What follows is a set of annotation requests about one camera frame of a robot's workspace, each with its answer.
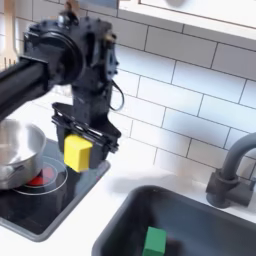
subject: black stovetop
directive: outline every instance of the black stovetop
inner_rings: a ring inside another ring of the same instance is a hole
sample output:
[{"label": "black stovetop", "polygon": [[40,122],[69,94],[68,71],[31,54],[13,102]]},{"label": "black stovetop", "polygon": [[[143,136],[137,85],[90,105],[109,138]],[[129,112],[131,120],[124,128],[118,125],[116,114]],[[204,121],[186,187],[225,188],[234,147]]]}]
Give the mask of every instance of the black stovetop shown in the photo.
[{"label": "black stovetop", "polygon": [[33,241],[47,239],[109,168],[103,162],[98,169],[76,173],[50,140],[43,158],[44,168],[34,180],[0,192],[0,225]]}]

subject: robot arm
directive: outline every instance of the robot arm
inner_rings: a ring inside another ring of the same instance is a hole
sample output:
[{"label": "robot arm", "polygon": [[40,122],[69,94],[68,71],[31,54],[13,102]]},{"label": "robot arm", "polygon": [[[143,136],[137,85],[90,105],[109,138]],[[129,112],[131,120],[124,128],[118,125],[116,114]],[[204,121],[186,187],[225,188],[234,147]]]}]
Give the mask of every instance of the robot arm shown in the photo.
[{"label": "robot arm", "polygon": [[73,105],[54,103],[53,122],[59,147],[78,135],[93,145],[90,168],[118,149],[121,133],[109,122],[113,82],[118,62],[111,24],[70,11],[45,20],[24,35],[24,55],[0,74],[0,120],[27,101],[43,96],[55,84],[71,84]]}]

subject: cabinet door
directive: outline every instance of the cabinet door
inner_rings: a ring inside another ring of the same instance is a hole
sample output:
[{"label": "cabinet door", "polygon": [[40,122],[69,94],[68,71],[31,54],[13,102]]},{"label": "cabinet door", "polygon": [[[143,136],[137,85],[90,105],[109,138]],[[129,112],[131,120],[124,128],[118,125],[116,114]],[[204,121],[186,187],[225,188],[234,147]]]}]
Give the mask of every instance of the cabinet door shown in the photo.
[{"label": "cabinet door", "polygon": [[256,27],[255,0],[141,0],[141,4]]},{"label": "cabinet door", "polygon": [[109,7],[113,9],[117,9],[118,0],[79,0],[82,3],[90,3],[94,5],[100,5],[104,7]]}]

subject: white subway tile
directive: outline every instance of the white subway tile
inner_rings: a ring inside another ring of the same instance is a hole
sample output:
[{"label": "white subway tile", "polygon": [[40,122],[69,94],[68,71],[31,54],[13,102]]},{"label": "white subway tile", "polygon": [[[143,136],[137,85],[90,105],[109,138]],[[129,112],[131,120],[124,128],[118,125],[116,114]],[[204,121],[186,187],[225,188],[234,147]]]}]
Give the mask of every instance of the white subway tile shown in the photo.
[{"label": "white subway tile", "polygon": [[132,119],[117,113],[110,112],[109,121],[122,133],[122,136],[129,137],[132,127]]},{"label": "white subway tile", "polygon": [[246,82],[240,104],[249,106],[252,108],[256,108],[255,95],[256,95],[256,82],[248,80]]},{"label": "white subway tile", "polygon": [[212,68],[249,79],[256,79],[256,52],[219,44]]},{"label": "white subway tile", "polygon": [[120,69],[170,83],[174,60],[124,46],[116,47]]},{"label": "white subway tile", "polygon": [[215,97],[238,102],[245,79],[177,62],[173,84]]},{"label": "white subway tile", "polygon": [[146,25],[122,20],[95,12],[88,12],[88,16],[94,19],[100,18],[108,21],[113,26],[113,32],[117,35],[117,43],[125,46],[144,50],[147,29]]},{"label": "white subway tile", "polygon": [[138,97],[154,103],[197,115],[202,94],[170,84],[141,77]]},{"label": "white subway tile", "polygon": [[16,1],[16,16],[27,20],[32,20],[32,1],[33,0]]},{"label": "white subway tile", "polygon": [[227,150],[192,140],[188,158],[215,168],[221,168],[227,155]]},{"label": "white subway tile", "polygon": [[140,77],[138,75],[118,70],[118,74],[114,77],[114,81],[120,89],[128,95],[137,96]]},{"label": "white subway tile", "polygon": [[[56,3],[58,3],[58,2],[60,2],[61,4],[65,4],[66,2],[67,2],[67,0],[54,0],[54,2],[56,2]],[[87,15],[87,11],[86,10],[83,10],[83,9],[86,9],[86,8],[83,8],[82,6],[83,6],[84,4],[83,3],[81,3],[81,1],[79,2],[79,9],[77,10],[76,8],[75,8],[75,13],[76,13],[76,15],[78,16],[78,17],[86,17],[86,15]]]},{"label": "white subway tile", "polygon": [[190,159],[157,149],[155,165],[169,170],[178,176],[207,184],[214,168],[194,162]]},{"label": "white subway tile", "polygon": [[177,22],[173,22],[173,21],[165,20],[161,18],[155,18],[155,17],[138,14],[134,12],[129,12],[125,10],[118,10],[118,17],[126,20],[131,20],[131,21],[136,21],[139,23],[151,25],[154,27],[177,31],[177,32],[182,32],[182,28],[183,28],[183,24],[181,23],[177,23]]},{"label": "white subway tile", "polygon": [[155,159],[156,148],[132,139],[120,142],[119,151],[115,154],[115,161],[123,164],[152,165]]},{"label": "white subway tile", "polygon": [[[112,93],[111,105],[118,108],[121,104],[121,96],[119,92]],[[140,100],[131,96],[125,96],[125,104],[121,114],[146,123],[161,126],[164,117],[164,107]]]},{"label": "white subway tile", "polygon": [[149,27],[146,51],[210,67],[216,43],[163,29]]},{"label": "white subway tile", "polygon": [[256,50],[255,41],[248,38],[244,38],[244,37],[233,36],[233,35],[217,32],[217,31],[208,30],[208,29],[199,28],[199,27],[193,27],[189,25],[185,25],[183,33],[187,35],[198,36],[205,39],[210,39],[217,42],[246,48],[249,50],[254,50],[254,51]]},{"label": "white subway tile", "polygon": [[[225,161],[228,151],[217,148],[200,141],[192,140],[188,158],[210,165],[215,168],[221,168]],[[255,160],[244,157],[238,168],[237,174],[243,178],[248,179],[252,173],[255,165]]]},{"label": "white subway tile", "polygon": [[88,11],[98,12],[98,13],[106,14],[106,15],[110,15],[110,16],[117,16],[116,9],[108,8],[108,7],[101,6],[101,5],[94,5],[91,3],[86,3],[86,2],[81,2],[81,1],[79,4],[80,4],[80,8],[86,9]]},{"label": "white subway tile", "polygon": [[223,125],[166,109],[163,128],[223,147],[229,128]]},{"label": "white subway tile", "polygon": [[[229,150],[239,139],[246,136],[247,134],[248,134],[247,132],[238,131],[232,128],[230,130],[230,133],[225,145],[225,149]],[[256,159],[256,149],[250,150],[246,155]]]},{"label": "white subway tile", "polygon": [[39,22],[43,19],[56,19],[59,12],[63,10],[64,6],[62,4],[36,0],[33,4],[33,20]]},{"label": "white subway tile", "polygon": [[190,139],[161,128],[133,121],[131,138],[186,156]]},{"label": "white subway tile", "polygon": [[199,116],[242,131],[256,131],[256,110],[209,96],[204,96]]}]

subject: black cable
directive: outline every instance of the black cable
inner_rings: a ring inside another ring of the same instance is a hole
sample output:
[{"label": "black cable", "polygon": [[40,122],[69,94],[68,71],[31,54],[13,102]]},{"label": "black cable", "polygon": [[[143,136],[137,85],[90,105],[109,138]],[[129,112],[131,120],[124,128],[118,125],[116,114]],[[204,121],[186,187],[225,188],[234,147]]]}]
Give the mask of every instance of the black cable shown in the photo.
[{"label": "black cable", "polygon": [[113,111],[120,111],[123,107],[124,107],[124,103],[125,103],[125,100],[124,100],[124,93],[122,92],[122,90],[120,89],[120,87],[114,82],[114,80],[112,80],[112,84],[113,86],[120,92],[121,94],[121,97],[122,97],[122,104],[120,105],[120,107],[118,108],[113,108],[112,106],[109,106],[110,109],[112,109]]}]

